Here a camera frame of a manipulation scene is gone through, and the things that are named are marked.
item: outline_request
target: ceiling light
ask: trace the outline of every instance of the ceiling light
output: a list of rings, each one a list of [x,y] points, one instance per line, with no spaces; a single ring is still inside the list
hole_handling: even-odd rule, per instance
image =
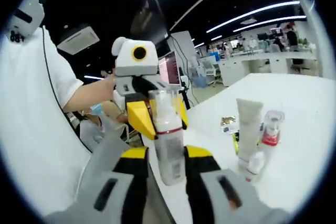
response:
[[[95,76],[84,76],[84,78],[87,78],[87,79],[95,79],[95,80],[103,80],[104,78],[101,78],[101,77],[95,77]]]
[[[240,16],[238,16],[238,17],[235,17],[235,18],[233,18],[233,19],[230,19],[230,20],[228,20],[228,21],[226,21],[226,22],[224,22],[224,23],[221,23],[220,25],[215,26],[214,28],[211,28],[210,30],[206,31],[206,33],[210,33],[210,32],[212,32],[212,31],[214,31],[214,30],[216,30],[216,29],[218,29],[218,28],[220,28],[220,27],[222,27],[222,26],[225,26],[225,25],[227,25],[227,24],[229,24],[229,23],[231,23],[231,22],[233,22],[233,21],[236,21],[236,20],[238,20],[238,19],[247,17],[247,16],[252,15],[252,14],[254,14],[254,13],[262,12],[262,11],[264,11],[264,10],[269,10],[269,9],[277,8],[277,7],[281,7],[281,6],[298,5],[298,4],[300,4],[300,1],[290,1],[290,2],[283,2],[283,3],[279,3],[279,4],[274,4],[274,5],[265,6],[265,7],[263,7],[263,8],[259,8],[259,9],[253,10],[252,12],[245,13],[245,14],[243,14],[243,15],[240,15]]]
[[[311,4],[311,6],[310,6],[310,8],[309,8],[309,11],[310,11],[310,12],[311,12],[311,10],[313,10],[314,5],[315,5],[315,0],[313,0],[313,3]]]
[[[267,23],[272,23],[272,22],[276,22],[276,21],[282,21],[282,20],[288,20],[288,19],[301,19],[301,18],[307,18],[307,16],[302,15],[302,16],[290,16],[290,17],[283,17],[283,18],[275,18],[275,19],[271,19],[271,20],[255,23],[253,25],[244,26],[242,28],[234,30],[233,32],[235,33],[237,31],[245,30],[247,28],[251,28],[251,27],[254,27],[254,26],[259,26],[259,25],[263,25],[263,24],[267,24]]]
[[[211,41],[213,41],[213,40],[215,40],[215,39],[219,39],[219,38],[221,38],[221,37],[222,37],[222,36],[219,35],[219,36],[217,36],[217,37],[215,37],[215,38],[212,38]]]
[[[196,47],[200,47],[200,46],[202,46],[202,45],[204,45],[204,42],[201,43],[201,44],[196,45],[195,48],[196,48]]]

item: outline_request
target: black cord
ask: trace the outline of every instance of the black cord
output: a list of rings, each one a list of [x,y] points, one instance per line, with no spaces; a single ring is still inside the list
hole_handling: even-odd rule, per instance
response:
[[[172,35],[171,35],[171,37],[172,37],[173,40],[176,41],[177,45],[179,46],[179,49],[180,49],[181,53],[183,54],[184,59],[185,59],[186,62],[187,62],[187,76],[188,76],[188,79],[189,79],[188,87],[187,87],[187,90],[188,90],[188,89],[189,89],[189,86],[190,86],[190,83],[191,83],[191,78],[190,78],[190,76],[189,76],[188,59],[187,59],[187,57],[185,56],[185,54],[184,54],[184,52],[183,52],[183,50],[182,50],[182,48],[181,48],[179,42],[178,42]],[[196,98],[196,96],[195,96],[195,94],[194,94],[193,86],[192,86],[192,85],[191,85],[190,90],[191,90],[191,94],[192,94],[193,97],[195,98],[196,102],[199,103],[199,101],[197,100],[197,98]]]
[[[46,55],[46,45],[45,45],[45,43],[44,43],[44,29],[43,29],[43,27],[42,27],[42,36],[43,36],[43,52],[44,52],[44,60],[45,60],[45,62],[46,62],[46,67],[47,67],[47,72],[48,72],[48,78],[49,78],[49,82],[50,82],[51,89],[53,90],[52,92],[53,92],[53,94],[54,94],[54,97],[55,97],[55,99],[56,99],[56,102],[57,102],[57,104],[58,104],[59,109],[62,111],[63,116],[66,118],[66,120],[67,120],[68,123],[70,124],[70,126],[71,126],[73,132],[76,134],[76,130],[75,130],[75,128],[74,128],[73,125],[71,124],[71,122],[70,122],[70,120],[68,119],[68,117],[63,113],[63,109],[62,109],[61,105],[60,105],[59,102],[58,102],[58,99],[57,99],[57,96],[56,96],[54,87],[53,87],[52,82],[51,82],[51,77],[50,77],[50,72],[49,72],[49,67],[48,67],[48,61],[47,61],[47,55]],[[78,137],[78,139],[79,139],[79,141],[85,146],[85,148],[86,148],[90,153],[92,153],[92,151],[91,151],[89,148],[87,148],[87,146],[83,143],[82,139],[80,139],[80,137]]]
[[[188,99],[188,101],[191,102],[191,104],[193,105],[193,107],[195,107],[194,103],[191,100]]]

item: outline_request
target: small white bottle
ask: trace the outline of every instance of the small white bottle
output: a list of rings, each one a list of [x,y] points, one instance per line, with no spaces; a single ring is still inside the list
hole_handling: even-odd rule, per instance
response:
[[[245,173],[245,179],[248,182],[253,182],[255,177],[261,172],[265,165],[265,154],[263,152],[257,152],[252,155],[248,161],[248,166]]]
[[[154,144],[160,175],[163,183],[175,185],[185,178],[185,162],[182,120],[173,103],[174,91],[150,91],[150,99],[158,137]]]

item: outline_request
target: white bottle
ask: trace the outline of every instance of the white bottle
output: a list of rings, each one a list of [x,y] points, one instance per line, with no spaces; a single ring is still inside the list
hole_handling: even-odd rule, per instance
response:
[[[239,164],[246,168],[259,141],[261,102],[236,99],[239,113]]]
[[[246,181],[253,182],[255,177],[260,173],[260,171],[264,167],[265,161],[266,158],[263,152],[257,152],[250,157],[245,173]]]
[[[175,185],[185,178],[182,120],[173,105],[169,91],[154,91],[153,121],[157,132],[154,140],[157,161],[163,183]]]

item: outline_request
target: white desk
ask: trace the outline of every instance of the white desk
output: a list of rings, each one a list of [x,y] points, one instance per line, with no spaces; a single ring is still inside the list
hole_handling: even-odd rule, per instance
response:
[[[295,212],[318,183],[333,148],[336,82],[294,74],[250,74],[190,109],[184,144],[207,148],[221,168],[239,173],[231,136],[220,127],[222,116],[238,116],[236,98],[263,102],[262,116],[272,109],[285,113],[281,142],[254,185],[268,206]],[[143,140],[150,147],[150,165],[173,218],[177,224],[192,223],[185,182],[165,186],[154,143],[144,136]]]
[[[265,54],[254,54],[249,56],[236,56],[220,61],[220,74],[225,86],[231,86],[250,73],[249,63],[252,60],[270,61],[271,73],[289,73],[290,65],[288,60],[305,59],[317,60],[316,51],[311,52],[273,52]]]
[[[256,49],[256,50],[250,50],[250,51],[243,51],[243,52],[234,52],[231,54],[231,57],[238,57],[238,56],[244,56],[244,55],[253,55],[253,54],[262,54],[265,51],[263,49]]]

